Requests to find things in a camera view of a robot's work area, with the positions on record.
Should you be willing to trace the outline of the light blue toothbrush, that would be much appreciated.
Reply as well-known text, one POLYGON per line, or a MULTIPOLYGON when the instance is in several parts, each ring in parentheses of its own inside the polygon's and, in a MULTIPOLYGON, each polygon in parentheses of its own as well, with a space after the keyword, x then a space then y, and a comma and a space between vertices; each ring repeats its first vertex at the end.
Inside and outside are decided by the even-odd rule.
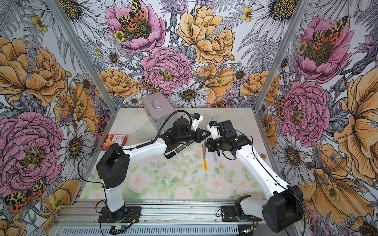
POLYGON ((213 159, 214 159, 214 163, 217 164, 218 163, 218 154, 216 152, 213 152, 213 159))

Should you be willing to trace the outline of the white clear toothbrush holder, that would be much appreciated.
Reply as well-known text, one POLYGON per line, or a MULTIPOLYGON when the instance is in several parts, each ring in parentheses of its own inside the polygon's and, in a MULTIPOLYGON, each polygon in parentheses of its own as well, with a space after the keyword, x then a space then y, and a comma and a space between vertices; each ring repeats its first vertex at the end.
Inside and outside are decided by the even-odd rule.
POLYGON ((191 143, 174 143, 167 146, 166 151, 164 153, 164 156, 166 159, 171 159, 175 155, 177 155, 179 152, 186 149, 188 146, 190 146, 191 143))

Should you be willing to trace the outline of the yellow toothbrush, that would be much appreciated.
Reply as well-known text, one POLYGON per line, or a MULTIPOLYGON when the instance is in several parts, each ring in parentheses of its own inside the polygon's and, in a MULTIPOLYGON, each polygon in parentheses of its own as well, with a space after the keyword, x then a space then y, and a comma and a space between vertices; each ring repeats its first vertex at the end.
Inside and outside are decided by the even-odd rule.
POLYGON ((204 171, 207 172, 208 169, 207 169, 207 163, 206 163, 206 148, 205 148, 205 145, 202 144, 201 148, 202 148, 203 167, 204 167, 204 171))

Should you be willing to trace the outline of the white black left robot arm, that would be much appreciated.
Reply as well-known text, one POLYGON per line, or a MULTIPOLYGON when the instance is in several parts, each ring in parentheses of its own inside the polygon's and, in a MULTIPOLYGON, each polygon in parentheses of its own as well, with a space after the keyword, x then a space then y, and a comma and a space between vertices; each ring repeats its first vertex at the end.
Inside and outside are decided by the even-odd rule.
POLYGON ((96 165, 98 176, 103 181, 106 209, 118 213, 125 208, 121 184, 124 182, 131 161, 140 161, 150 156, 163 154, 171 159, 192 143, 202 143, 210 132, 199 128, 203 116, 194 113, 191 123, 185 118, 178 118, 172 127, 163 134, 158 134, 156 140, 139 145, 120 146, 112 144, 96 165))

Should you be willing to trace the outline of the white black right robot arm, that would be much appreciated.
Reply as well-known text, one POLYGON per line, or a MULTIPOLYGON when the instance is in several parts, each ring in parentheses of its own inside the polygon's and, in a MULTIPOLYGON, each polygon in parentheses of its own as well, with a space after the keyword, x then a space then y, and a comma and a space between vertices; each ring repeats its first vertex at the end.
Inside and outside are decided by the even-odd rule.
POLYGON ((262 189, 267 202, 243 196, 235 200, 234 210, 238 220, 250 217, 263 219, 275 233, 286 229, 305 217, 303 192, 298 186, 290 186, 279 177, 261 158, 253 146, 253 139, 237 134, 230 120, 207 125, 211 138, 207 139, 209 152, 229 151, 236 160, 244 164, 262 189))

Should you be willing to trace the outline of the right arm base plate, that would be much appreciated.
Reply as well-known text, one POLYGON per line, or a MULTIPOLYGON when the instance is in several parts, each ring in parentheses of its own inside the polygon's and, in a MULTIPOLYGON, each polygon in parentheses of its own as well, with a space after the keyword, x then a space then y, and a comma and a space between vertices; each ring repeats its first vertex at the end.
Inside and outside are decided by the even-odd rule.
POLYGON ((222 222, 261 222, 262 219, 245 215, 241 213, 241 209, 236 206, 221 206, 220 214, 222 222))

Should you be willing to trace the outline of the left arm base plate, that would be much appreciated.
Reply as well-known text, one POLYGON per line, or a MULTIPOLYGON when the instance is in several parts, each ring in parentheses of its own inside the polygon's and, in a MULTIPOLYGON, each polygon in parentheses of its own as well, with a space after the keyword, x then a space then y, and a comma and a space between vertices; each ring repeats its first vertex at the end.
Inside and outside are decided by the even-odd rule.
POLYGON ((108 207, 103 207, 98 218, 98 223, 138 223, 142 207, 123 206, 115 212, 108 207))

